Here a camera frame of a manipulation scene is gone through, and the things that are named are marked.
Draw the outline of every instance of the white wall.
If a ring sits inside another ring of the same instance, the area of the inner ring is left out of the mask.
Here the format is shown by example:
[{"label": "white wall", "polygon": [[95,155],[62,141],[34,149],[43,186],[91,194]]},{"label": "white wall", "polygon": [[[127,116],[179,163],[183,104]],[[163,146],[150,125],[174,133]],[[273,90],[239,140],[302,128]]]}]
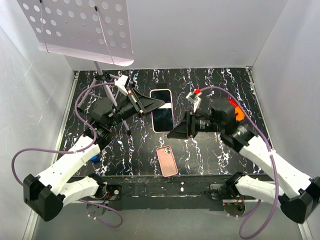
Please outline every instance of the white wall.
[{"label": "white wall", "polygon": [[[38,50],[38,40],[15,0],[0,0],[0,235],[22,239],[30,215],[11,171],[22,148],[54,148],[73,72],[65,57]],[[50,164],[52,154],[21,154],[23,180]]]},{"label": "white wall", "polygon": [[[287,1],[127,0],[134,63],[126,68],[252,66]],[[73,70],[95,69],[66,59]]]},{"label": "white wall", "polygon": [[[320,175],[319,24],[319,0],[289,0],[253,66],[275,149],[311,177]],[[319,222],[320,207],[308,219],[313,239]]]}]

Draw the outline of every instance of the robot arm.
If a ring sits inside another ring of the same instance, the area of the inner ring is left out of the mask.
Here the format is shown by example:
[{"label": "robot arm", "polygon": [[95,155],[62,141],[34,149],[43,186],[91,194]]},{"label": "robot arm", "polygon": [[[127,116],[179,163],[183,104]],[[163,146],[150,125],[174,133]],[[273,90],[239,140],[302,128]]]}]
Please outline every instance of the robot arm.
[{"label": "robot arm", "polygon": [[[220,132],[222,141],[237,153],[258,165],[274,178],[266,143],[248,125],[236,120],[235,107],[227,98],[217,98],[210,104],[211,114],[197,110],[201,92],[187,95],[194,109],[186,111],[182,122],[167,137],[194,138],[198,132]],[[296,223],[303,223],[320,202],[320,177],[310,178],[294,168],[280,155],[272,152],[279,180],[279,203],[282,212]],[[252,196],[273,204],[275,185],[237,172],[214,194],[221,197]]]},{"label": "robot arm", "polygon": [[90,124],[96,131],[95,143],[82,152],[79,149],[88,146],[94,139],[93,132],[87,128],[69,152],[57,162],[39,173],[29,174],[23,180],[23,200],[44,221],[56,217],[64,206],[84,197],[101,199],[106,195],[107,182],[95,173],[82,180],[68,183],[70,178],[111,141],[112,127],[134,114],[147,115],[165,104],[164,101],[142,95],[136,89],[121,88],[123,98],[114,106],[107,97],[99,98],[89,112]]}]

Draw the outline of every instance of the black phone screen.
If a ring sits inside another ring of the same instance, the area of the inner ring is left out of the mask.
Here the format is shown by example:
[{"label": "black phone screen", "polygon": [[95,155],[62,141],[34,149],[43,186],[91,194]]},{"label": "black phone screen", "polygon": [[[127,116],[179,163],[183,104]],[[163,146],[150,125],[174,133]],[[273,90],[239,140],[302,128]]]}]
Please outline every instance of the black phone screen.
[{"label": "black phone screen", "polygon": [[152,124],[155,132],[170,132],[174,129],[174,118],[172,114],[171,93],[169,90],[152,91],[150,97],[163,100],[166,104],[162,108],[152,111]]}]

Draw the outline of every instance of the black marble table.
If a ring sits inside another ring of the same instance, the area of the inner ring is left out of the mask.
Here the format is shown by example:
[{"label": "black marble table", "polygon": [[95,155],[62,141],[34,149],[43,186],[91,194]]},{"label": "black marble table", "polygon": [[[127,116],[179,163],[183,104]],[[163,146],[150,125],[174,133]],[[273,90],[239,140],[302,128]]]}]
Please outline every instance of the black marble table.
[{"label": "black marble table", "polygon": [[[174,126],[182,120],[184,111],[192,108],[186,99],[190,91],[206,86],[222,87],[239,100],[253,121],[267,134],[253,87],[244,68],[134,69],[109,73],[129,76],[136,83],[136,88],[147,96],[150,90],[156,88],[156,83],[167,83],[174,103]],[[85,129],[74,114],[74,102],[91,84],[93,74],[93,71],[79,73],[60,150],[68,150]],[[117,92],[116,87],[111,89],[114,94]],[[96,88],[94,94],[106,95],[102,87]],[[226,95],[219,91],[204,92],[200,109],[209,112],[210,101],[218,97]],[[88,110],[95,101],[94,96],[89,96],[82,108]],[[116,136],[100,154],[101,162],[89,162],[76,173],[77,176],[87,176],[90,173],[101,176],[161,175],[156,149],[167,145],[172,147],[179,175],[220,175],[236,171],[263,173],[258,166],[224,145],[218,133],[199,132],[195,139],[189,140],[168,139],[166,133],[153,131],[150,115],[143,118],[135,115],[127,123],[132,131],[131,136],[126,135],[123,124],[116,126]]]}]

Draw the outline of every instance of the perforated panel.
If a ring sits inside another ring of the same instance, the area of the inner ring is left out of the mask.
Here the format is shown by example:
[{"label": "perforated panel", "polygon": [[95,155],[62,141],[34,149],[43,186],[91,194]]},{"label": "perforated panel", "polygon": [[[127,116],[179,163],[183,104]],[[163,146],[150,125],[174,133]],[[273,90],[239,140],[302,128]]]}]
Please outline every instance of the perforated panel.
[{"label": "perforated panel", "polygon": [[126,0],[42,0],[43,7],[39,0],[17,1],[40,42],[39,49],[46,51],[46,42],[52,53],[114,61],[120,66],[134,62]]}]

